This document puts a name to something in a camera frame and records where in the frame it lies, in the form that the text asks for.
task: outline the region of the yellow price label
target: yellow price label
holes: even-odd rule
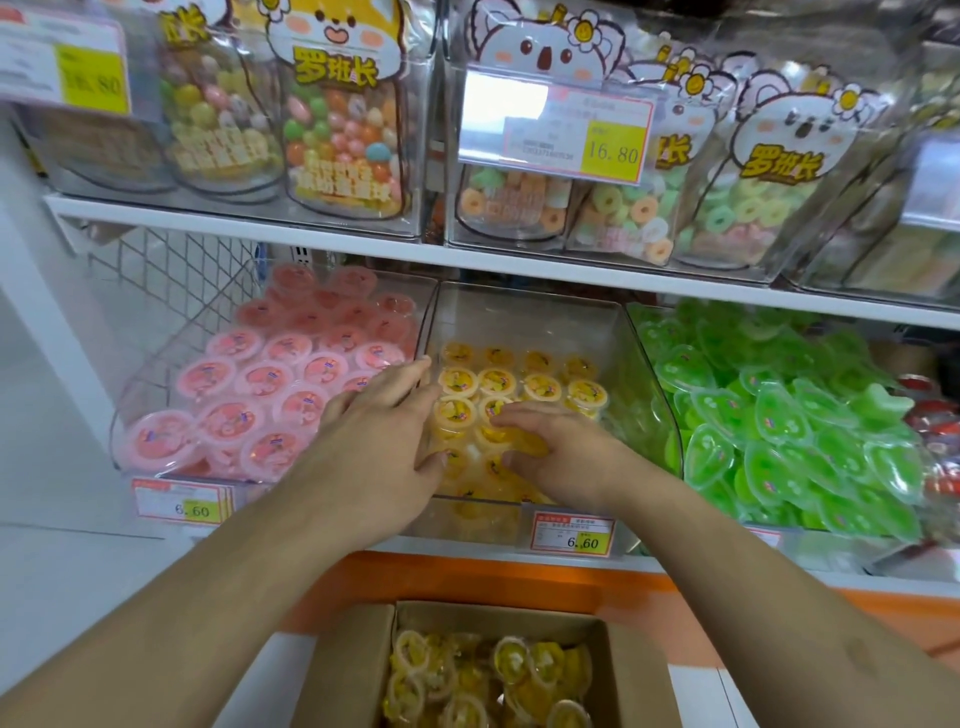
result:
[[[581,531],[574,540],[573,550],[577,553],[606,554],[610,549],[609,533],[591,533]]]
[[[119,53],[54,46],[63,101],[71,107],[129,114],[127,72]]]
[[[209,500],[185,500],[183,519],[192,523],[222,523],[220,503]]]
[[[636,182],[643,163],[645,127],[594,119],[587,127],[580,171],[620,182]]]

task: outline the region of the orange shelf base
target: orange shelf base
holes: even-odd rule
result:
[[[960,601],[841,590],[853,604],[960,671]],[[319,634],[351,604],[426,599],[591,614],[642,629],[673,665],[722,667],[668,576],[364,551],[326,573],[287,617]]]

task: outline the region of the white shelf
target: white shelf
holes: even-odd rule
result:
[[[224,235],[334,253],[372,255],[393,260],[530,278],[608,285],[649,293],[693,296],[895,324],[960,330],[960,312],[925,308],[907,303],[880,303],[736,282],[667,275],[638,269],[609,268],[576,261],[509,255],[496,251],[446,248],[417,242],[397,242],[347,232],[296,228],[242,218],[81,200],[60,194],[48,194],[44,199],[54,215],[63,218]]]

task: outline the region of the display bin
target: display bin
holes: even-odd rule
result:
[[[456,450],[454,470],[448,470],[450,477],[440,494],[407,535],[529,551],[537,513],[571,515],[501,467],[499,454],[514,446],[523,449],[523,444],[514,439],[500,444],[485,436],[483,404],[490,397],[482,390],[472,394],[473,384],[485,386],[484,371],[506,371],[497,385],[506,387],[505,400],[525,397],[513,388],[515,383],[522,390],[524,381],[530,381],[524,373],[553,377],[545,386],[558,390],[556,397],[541,396],[543,390],[533,397],[560,401],[576,378],[571,373],[589,373],[586,378],[609,395],[609,406],[599,417],[602,426],[659,465],[680,462],[679,453],[666,456],[671,447],[679,449],[677,427],[626,311],[616,303],[444,282],[421,348],[433,359],[432,375],[444,388],[462,385],[464,396],[479,401],[468,414],[476,417],[476,425],[444,435],[446,422],[438,413],[428,427],[432,449]],[[516,382],[504,385],[504,377],[510,376]],[[636,537],[620,524],[610,555],[622,555],[635,546]]]

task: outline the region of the left hand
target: left hand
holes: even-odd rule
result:
[[[336,531],[345,553],[395,536],[440,487],[445,454],[419,461],[423,424],[441,394],[416,388],[430,368],[424,357],[387,368],[362,393],[327,404],[320,431],[276,486],[275,497],[318,529]]]

